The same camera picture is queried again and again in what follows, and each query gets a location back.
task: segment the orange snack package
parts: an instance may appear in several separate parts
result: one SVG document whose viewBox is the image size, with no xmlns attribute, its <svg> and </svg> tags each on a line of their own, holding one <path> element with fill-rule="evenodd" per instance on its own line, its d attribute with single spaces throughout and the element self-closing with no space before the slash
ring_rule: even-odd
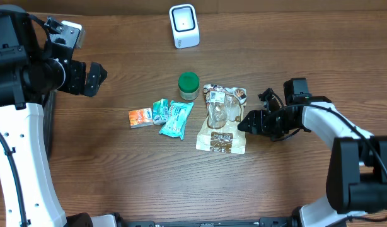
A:
<svg viewBox="0 0 387 227">
<path fill-rule="evenodd" d="M 153 125 L 153 115 L 151 108 L 129 111 L 129 121 L 131 128 Z"/>
</svg>

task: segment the bag with brown label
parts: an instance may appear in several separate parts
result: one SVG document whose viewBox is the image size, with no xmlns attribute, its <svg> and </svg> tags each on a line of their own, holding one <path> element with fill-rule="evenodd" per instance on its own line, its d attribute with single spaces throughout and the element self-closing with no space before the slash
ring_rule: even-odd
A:
<svg viewBox="0 0 387 227">
<path fill-rule="evenodd" d="M 196 149 L 223 153 L 245 153 L 245 132 L 237 130 L 246 105 L 244 88 L 204 86 L 207 117 L 198 133 Z"/>
</svg>

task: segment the jar with green lid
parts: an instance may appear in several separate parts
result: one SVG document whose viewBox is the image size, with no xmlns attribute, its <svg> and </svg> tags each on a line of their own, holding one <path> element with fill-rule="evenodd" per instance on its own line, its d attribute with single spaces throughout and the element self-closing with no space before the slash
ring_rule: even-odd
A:
<svg viewBox="0 0 387 227">
<path fill-rule="evenodd" d="M 178 80 L 178 87 L 183 99 L 194 100 L 199 95 L 199 77 L 193 72 L 183 73 Z"/>
</svg>

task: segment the light blue plastic wrapper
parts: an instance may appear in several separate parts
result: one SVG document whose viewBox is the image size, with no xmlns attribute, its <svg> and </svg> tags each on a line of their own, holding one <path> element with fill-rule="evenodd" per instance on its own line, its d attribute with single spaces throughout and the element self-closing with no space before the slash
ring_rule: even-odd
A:
<svg viewBox="0 0 387 227">
<path fill-rule="evenodd" d="M 179 137 L 183 140 L 185 124 L 194 103 L 178 103 L 171 101 L 168 110 L 168 121 L 160 129 L 159 133 L 170 137 Z"/>
</svg>

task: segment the wooden table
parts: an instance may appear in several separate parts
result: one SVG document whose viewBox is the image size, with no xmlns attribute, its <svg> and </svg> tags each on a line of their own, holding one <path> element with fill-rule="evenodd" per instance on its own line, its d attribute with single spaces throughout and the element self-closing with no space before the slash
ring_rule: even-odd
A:
<svg viewBox="0 0 387 227">
<path fill-rule="evenodd" d="M 182 101 L 177 80 L 185 71 L 201 85 L 246 88 L 246 113 L 262 107 L 257 94 L 266 88 L 283 96 L 283 82 L 306 77 L 312 94 L 387 135 L 387 11 L 198 15 L 200 45 L 183 50 L 173 46 L 168 15 L 57 18 L 87 31 L 74 59 L 108 71 L 96 97 L 57 97 L 50 172 L 67 215 L 258 219 L 287 216 L 324 195 L 330 150 L 313 133 L 281 143 L 247 134 L 245 154 L 197 151 L 202 95 L 183 141 L 159 135 L 160 126 L 130 129 L 129 110 Z M 0 226 L 4 220 L 0 188 Z"/>
</svg>

